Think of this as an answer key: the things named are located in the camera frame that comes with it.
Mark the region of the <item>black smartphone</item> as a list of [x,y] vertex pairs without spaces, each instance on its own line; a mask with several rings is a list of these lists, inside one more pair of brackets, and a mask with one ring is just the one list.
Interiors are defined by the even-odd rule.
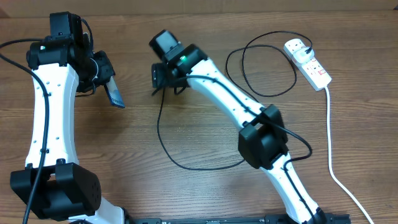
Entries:
[[113,76],[110,77],[104,88],[112,106],[125,108],[124,101]]

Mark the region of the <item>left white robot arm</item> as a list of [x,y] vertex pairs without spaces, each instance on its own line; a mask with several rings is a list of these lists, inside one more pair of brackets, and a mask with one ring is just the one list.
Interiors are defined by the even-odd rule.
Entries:
[[129,223],[128,212],[107,201],[96,174],[79,164],[74,105],[103,86],[112,105],[124,107],[107,55],[87,37],[32,39],[26,67],[34,80],[32,142],[25,167],[11,173],[12,190],[26,213],[72,223]]

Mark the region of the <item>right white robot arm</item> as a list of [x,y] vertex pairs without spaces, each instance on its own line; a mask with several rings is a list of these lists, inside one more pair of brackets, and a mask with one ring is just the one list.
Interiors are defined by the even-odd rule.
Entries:
[[287,147],[289,136],[305,140],[285,128],[279,109],[245,95],[194,44],[153,42],[150,47],[161,60],[152,66],[153,87],[157,91],[172,87],[176,95],[190,87],[209,98],[235,125],[240,155],[269,178],[289,218],[295,223],[326,223],[324,211],[296,174]]

